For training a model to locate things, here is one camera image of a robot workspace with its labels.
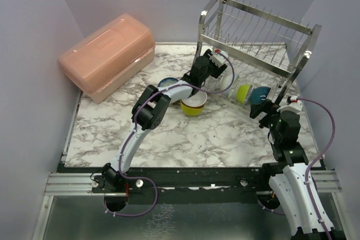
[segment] marble surface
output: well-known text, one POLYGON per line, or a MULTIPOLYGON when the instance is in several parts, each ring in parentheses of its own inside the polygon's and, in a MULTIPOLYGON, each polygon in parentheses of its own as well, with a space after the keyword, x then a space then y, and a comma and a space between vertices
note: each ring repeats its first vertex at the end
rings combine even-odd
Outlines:
MULTIPOLYGON (((83 96, 65 166, 101 167, 109 162, 128 134, 131 109, 145 87, 157 85, 166 77, 180 78, 190 69, 195 49, 193 45, 157 45, 154 61, 102 103, 98 105, 83 96)), ((283 50, 274 59, 286 64, 284 46, 254 46, 249 53, 268 55, 274 50, 283 50)), ((238 64, 237 69, 249 70, 238 64)), ((264 78, 257 81, 261 76, 267 75, 260 70, 251 80, 254 84, 264 85, 267 83, 264 78)), ((250 75, 247 74, 246 78, 250 80, 250 75)), ((316 156, 316 147, 304 113, 300 123, 299 142, 312 160, 316 156)), ((258 128, 256 120, 219 97, 209 96, 203 112, 197 117, 187 117, 176 103, 169 106, 160 126, 145 138, 135 154, 132 167, 261 166, 275 161, 267 133, 268 129, 258 128)))

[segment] dish rack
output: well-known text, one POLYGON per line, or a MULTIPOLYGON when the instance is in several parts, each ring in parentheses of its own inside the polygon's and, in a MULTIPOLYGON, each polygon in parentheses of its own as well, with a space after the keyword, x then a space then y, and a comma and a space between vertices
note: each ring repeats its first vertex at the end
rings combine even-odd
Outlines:
MULTIPOLYGON (((236 87, 270 87, 268 98, 280 104, 289 89, 299 94, 292 84, 308 62, 320 30, 320 25, 309 28, 244 1, 210 0, 200 15, 195 58, 201 55, 203 43, 227 52, 240 77, 236 87)), ((218 90, 219 81, 210 78, 203 87, 218 90)), ((220 98, 250 110, 246 101, 241 104, 225 94, 220 98)))

